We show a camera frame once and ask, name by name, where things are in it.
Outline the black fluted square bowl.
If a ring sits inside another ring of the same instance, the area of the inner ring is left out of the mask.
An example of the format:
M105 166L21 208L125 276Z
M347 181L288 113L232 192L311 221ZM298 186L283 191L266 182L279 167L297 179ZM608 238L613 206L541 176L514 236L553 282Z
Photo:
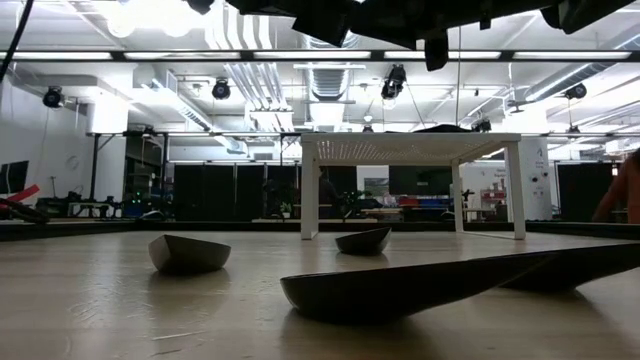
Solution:
M415 133L471 133L471 130L452 124L440 124L421 130L415 130Z

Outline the red bar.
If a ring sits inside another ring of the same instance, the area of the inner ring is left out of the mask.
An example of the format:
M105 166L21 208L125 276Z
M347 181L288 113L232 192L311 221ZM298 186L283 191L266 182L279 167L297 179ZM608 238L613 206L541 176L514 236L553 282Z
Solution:
M18 193L10 195L7 198L0 198L0 207L7 206L10 202L21 202L39 192L40 188L34 184Z

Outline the black partition panel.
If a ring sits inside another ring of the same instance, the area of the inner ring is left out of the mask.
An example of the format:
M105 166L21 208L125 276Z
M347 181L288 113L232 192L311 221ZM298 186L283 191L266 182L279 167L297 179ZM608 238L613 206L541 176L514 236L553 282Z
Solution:
M590 222L613 181L613 166L607 163L560 164L557 168L561 219Z
M299 176L296 166L177 165L174 218L211 222L280 218L280 204L295 202Z

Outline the person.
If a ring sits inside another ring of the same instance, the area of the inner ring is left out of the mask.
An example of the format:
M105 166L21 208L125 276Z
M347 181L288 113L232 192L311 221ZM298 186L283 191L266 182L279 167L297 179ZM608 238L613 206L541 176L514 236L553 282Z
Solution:
M596 207L592 221L604 222L620 200L626 201L628 223L640 224L640 148L622 164L618 175Z
M319 217L321 219L335 218L339 215L340 197L334 185L330 182L325 170L319 177Z

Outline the black monitor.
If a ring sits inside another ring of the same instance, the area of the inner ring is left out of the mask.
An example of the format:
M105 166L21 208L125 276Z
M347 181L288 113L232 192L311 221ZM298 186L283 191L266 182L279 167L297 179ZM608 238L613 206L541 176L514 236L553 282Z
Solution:
M0 195L14 194L25 188L29 162L20 161L0 165Z

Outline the white perforated metal shelf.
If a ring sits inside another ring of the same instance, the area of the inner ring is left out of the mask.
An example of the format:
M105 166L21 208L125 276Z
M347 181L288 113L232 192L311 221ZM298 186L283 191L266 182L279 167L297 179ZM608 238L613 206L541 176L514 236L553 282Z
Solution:
M462 233L460 166L505 151L508 200L515 240L526 238L524 192L517 133L304 133L302 146L301 238L319 232L322 166L448 166L452 170L455 231Z

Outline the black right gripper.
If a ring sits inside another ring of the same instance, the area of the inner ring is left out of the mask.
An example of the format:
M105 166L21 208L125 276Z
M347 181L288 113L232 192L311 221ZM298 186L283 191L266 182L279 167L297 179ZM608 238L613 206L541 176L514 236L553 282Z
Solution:
M449 27L479 23L484 30L491 27L493 19L546 8L550 6L550 0L452 0L451 6L450 10L450 0L299 0L299 13L449 13Z

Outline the black teardrop plate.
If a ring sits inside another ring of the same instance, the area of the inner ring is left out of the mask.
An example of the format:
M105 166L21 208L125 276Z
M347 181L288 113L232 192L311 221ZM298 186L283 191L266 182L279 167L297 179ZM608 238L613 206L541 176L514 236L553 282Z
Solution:
M640 267L640 243L571 248L531 253L541 265L504 283L502 288L560 293L585 283Z
M549 262L536 252L372 270L283 277L302 316L334 324L393 322L499 287Z
M378 228L341 236L335 239L340 252L354 256L374 256L386 248L392 229Z
M230 254L226 244L162 235L148 244L151 262L165 275L197 275L222 269Z

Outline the white round column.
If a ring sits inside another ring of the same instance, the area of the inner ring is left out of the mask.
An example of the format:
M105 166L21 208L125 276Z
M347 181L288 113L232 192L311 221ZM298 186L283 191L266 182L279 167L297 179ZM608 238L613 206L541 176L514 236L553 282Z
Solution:
M519 143L526 220L552 219L551 170L546 138L524 137Z

